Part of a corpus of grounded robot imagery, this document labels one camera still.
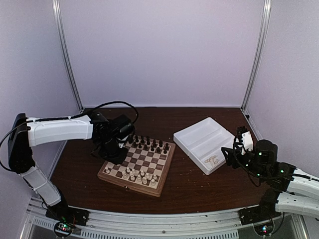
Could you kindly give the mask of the white tall piece carried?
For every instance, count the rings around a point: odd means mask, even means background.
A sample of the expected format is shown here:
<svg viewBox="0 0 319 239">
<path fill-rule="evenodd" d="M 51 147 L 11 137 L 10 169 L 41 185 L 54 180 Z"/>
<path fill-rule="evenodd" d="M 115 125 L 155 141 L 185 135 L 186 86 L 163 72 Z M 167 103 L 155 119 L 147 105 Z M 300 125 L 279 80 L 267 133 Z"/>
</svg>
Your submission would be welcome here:
<svg viewBox="0 0 319 239">
<path fill-rule="evenodd" d="M 132 169 L 130 171 L 130 180 L 133 182 L 136 180 L 135 172 L 136 172 L 135 169 Z"/>
</svg>

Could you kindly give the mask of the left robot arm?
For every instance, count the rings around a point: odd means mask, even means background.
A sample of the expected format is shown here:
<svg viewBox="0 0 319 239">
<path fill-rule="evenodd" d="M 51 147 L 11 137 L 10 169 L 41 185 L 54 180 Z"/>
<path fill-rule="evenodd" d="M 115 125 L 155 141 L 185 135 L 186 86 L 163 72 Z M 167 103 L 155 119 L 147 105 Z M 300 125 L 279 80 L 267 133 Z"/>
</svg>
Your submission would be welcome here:
<svg viewBox="0 0 319 239">
<path fill-rule="evenodd" d="M 90 139 L 101 158 L 121 164 L 128 152 L 124 144 L 134 130 L 133 122 L 126 115 L 106 119 L 100 113 L 92 113 L 40 119 L 28 118 L 26 114 L 20 113 L 11 131 L 3 137 L 8 145 L 8 166 L 5 170 L 20 175 L 59 220 L 67 221 L 72 211 L 62 193 L 33 159 L 32 147 L 58 141 Z"/>
</svg>

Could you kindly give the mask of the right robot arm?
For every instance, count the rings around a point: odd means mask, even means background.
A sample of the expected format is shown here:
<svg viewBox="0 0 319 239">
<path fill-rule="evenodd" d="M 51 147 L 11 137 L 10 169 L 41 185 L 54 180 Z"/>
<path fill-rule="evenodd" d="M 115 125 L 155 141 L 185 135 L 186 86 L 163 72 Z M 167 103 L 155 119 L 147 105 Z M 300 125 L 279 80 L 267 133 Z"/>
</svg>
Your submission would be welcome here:
<svg viewBox="0 0 319 239">
<path fill-rule="evenodd" d="M 278 162 L 276 144 L 263 139 L 248 148 L 243 140 L 235 139 L 232 148 L 222 147 L 221 151 L 228 166 L 241 167 L 248 176 L 270 187 L 259 205 L 240 210 L 243 224 L 283 213 L 319 218 L 319 179 L 294 165 Z"/>
</svg>

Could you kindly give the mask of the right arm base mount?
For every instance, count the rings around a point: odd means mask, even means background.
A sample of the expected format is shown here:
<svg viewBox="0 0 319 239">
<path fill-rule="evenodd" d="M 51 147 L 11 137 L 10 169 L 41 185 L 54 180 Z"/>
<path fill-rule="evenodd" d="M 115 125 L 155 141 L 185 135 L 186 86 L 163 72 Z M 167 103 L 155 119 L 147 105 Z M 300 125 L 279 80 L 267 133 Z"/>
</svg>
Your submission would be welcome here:
<svg viewBox="0 0 319 239">
<path fill-rule="evenodd" d="M 268 189 L 257 206 L 240 209 L 238 214 L 241 225 L 254 224 L 280 216 L 281 213 L 275 209 L 279 194 L 280 192 Z"/>
</svg>

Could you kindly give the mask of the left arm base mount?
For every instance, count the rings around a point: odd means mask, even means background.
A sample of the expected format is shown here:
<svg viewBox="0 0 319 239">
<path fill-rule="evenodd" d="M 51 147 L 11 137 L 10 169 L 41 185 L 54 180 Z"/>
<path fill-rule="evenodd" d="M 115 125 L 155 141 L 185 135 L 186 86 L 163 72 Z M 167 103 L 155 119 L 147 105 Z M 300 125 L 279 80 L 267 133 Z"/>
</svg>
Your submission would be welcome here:
<svg viewBox="0 0 319 239">
<path fill-rule="evenodd" d="M 45 215 L 48 218 L 58 220 L 65 224 L 86 226 L 89 218 L 89 211 L 70 207 L 62 192 L 59 191 L 59 193 L 61 200 L 53 206 L 48 205 L 43 199 L 43 203 L 47 207 Z"/>
</svg>

